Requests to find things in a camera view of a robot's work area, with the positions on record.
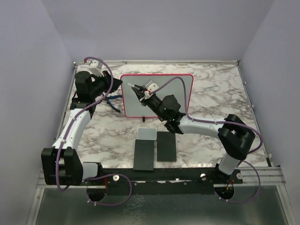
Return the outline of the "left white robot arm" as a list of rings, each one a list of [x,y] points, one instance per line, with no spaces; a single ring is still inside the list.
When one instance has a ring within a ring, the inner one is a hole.
[[[75,74],[76,92],[70,104],[70,115],[61,134],[50,148],[41,152],[42,168],[47,185],[78,186],[83,180],[98,185],[104,174],[97,162],[81,162],[77,148],[86,126],[91,121],[99,103],[115,92],[122,81],[112,76],[110,70]]]

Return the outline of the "right black foam pad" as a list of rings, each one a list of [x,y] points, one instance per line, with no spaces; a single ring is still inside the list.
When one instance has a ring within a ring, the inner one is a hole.
[[[158,131],[157,133],[157,161],[176,162],[176,136],[170,132]]]

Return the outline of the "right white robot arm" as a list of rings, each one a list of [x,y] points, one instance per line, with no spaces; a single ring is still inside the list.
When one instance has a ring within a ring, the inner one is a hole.
[[[131,89],[141,105],[149,107],[160,121],[165,122],[169,132],[205,135],[221,141],[226,153],[215,172],[218,182],[228,182],[239,162],[246,159],[255,134],[238,116],[229,114],[225,119],[205,123],[200,118],[191,119],[186,113],[180,112],[180,104],[174,95],[160,99],[156,94],[146,94],[147,90],[143,86],[134,85]]]

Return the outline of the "pink framed whiteboard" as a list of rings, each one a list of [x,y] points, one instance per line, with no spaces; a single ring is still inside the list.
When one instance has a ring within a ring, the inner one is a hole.
[[[142,86],[149,80],[153,80],[159,87],[169,81],[171,78],[179,76],[183,79],[186,86],[187,104],[189,104],[194,77],[192,74],[123,74],[120,79],[124,114],[127,118],[155,118],[156,114],[147,106],[142,106],[131,85]],[[183,85],[180,79],[175,79],[158,91],[157,96],[163,99],[167,95],[174,95],[181,105],[180,112],[185,112]]]

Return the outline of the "white grey eraser block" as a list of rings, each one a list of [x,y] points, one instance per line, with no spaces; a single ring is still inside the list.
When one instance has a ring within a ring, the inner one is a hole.
[[[148,127],[140,127],[137,132],[138,140],[151,140],[155,141],[157,139],[157,129],[156,128],[148,128]]]

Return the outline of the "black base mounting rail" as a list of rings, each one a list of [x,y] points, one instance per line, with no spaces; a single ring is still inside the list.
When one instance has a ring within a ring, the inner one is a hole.
[[[101,175],[116,174],[118,181],[107,178],[109,195],[127,195],[129,183],[122,175],[127,176],[132,184],[133,195],[213,195],[214,185],[225,187],[230,181],[241,184],[237,178],[240,173],[235,169],[231,175],[224,175],[213,167],[200,168],[155,168],[152,171],[135,171],[133,169],[102,169]]]

